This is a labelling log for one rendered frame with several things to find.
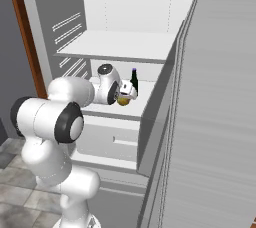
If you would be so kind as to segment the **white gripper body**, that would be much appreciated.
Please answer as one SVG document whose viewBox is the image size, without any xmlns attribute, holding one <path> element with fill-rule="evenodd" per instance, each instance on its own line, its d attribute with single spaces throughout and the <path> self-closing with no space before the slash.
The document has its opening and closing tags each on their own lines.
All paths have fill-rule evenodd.
<svg viewBox="0 0 256 228">
<path fill-rule="evenodd" d="M 137 91 L 133 86 L 126 87 L 126 88 L 122 87 L 120 89 L 119 96 L 122 97 L 122 98 L 126 98 L 126 99 L 136 99 L 137 98 Z"/>
</svg>

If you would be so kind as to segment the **yellow squash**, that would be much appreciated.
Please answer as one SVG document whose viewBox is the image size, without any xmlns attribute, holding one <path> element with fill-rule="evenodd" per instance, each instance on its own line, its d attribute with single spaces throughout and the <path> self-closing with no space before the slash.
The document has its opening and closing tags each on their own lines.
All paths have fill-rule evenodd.
<svg viewBox="0 0 256 228">
<path fill-rule="evenodd" d="M 117 103 L 120 105 L 120 106 L 126 106 L 130 103 L 130 100 L 128 98 L 124 98 L 124 97 L 119 97 L 117 99 Z"/>
</svg>

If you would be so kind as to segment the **white fridge drawer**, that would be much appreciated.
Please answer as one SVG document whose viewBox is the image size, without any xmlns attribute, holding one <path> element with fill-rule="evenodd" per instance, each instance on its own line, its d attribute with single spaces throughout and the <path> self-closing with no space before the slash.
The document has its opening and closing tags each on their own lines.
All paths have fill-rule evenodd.
<svg viewBox="0 0 256 228">
<path fill-rule="evenodd" d="M 80 154 L 136 162 L 137 147 L 115 144 L 113 136 L 138 143 L 139 128 L 138 121 L 85 116 L 77 150 Z"/>
</svg>

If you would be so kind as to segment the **white fridge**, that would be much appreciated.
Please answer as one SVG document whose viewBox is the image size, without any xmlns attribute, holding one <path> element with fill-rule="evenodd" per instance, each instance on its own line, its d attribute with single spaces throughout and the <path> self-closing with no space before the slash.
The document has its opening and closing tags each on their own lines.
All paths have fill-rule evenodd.
<svg viewBox="0 0 256 228">
<path fill-rule="evenodd" d="M 63 144 L 72 162 L 98 173 L 100 188 L 88 200 L 101 228 L 143 228 L 160 193 L 167 147 L 173 137 L 184 40 L 197 0 L 24 0 L 47 89 L 59 77 L 100 83 L 99 66 L 112 65 L 123 80 L 136 68 L 139 82 L 155 86 L 140 123 L 137 161 L 80 154 Z M 163 64 L 56 56 L 85 31 L 169 33 L 176 38 Z"/>
</svg>

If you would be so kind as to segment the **grey fridge door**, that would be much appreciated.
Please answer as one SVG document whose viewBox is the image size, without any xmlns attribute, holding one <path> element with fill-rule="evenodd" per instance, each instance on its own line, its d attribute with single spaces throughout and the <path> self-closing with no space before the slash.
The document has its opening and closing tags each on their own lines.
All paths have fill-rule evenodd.
<svg viewBox="0 0 256 228">
<path fill-rule="evenodd" d="M 256 228 L 256 0 L 197 0 L 143 228 Z"/>
</svg>

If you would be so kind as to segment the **dark green bottle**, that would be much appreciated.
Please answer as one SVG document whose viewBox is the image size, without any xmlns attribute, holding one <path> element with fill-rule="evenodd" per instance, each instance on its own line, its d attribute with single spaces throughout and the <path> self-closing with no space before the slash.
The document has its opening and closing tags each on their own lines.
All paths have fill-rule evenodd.
<svg viewBox="0 0 256 228">
<path fill-rule="evenodd" d="M 136 68 L 132 69 L 132 76 L 131 76 L 130 82 L 132 83 L 133 87 L 136 89 L 138 93 L 138 78 L 137 78 Z"/>
</svg>

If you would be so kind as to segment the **brown wooden side panel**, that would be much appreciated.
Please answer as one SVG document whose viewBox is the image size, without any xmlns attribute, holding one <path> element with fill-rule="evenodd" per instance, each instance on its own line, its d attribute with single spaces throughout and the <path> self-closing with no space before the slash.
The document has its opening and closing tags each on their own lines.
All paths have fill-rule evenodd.
<svg viewBox="0 0 256 228">
<path fill-rule="evenodd" d="M 47 92 L 44 84 L 41 67 L 38 60 L 37 51 L 34 44 L 33 35 L 31 32 L 30 23 L 25 7 L 24 0 L 12 0 L 17 22 L 19 25 L 21 37 L 25 47 L 28 63 L 32 73 L 32 78 L 36 88 L 37 96 L 46 98 Z"/>
</svg>

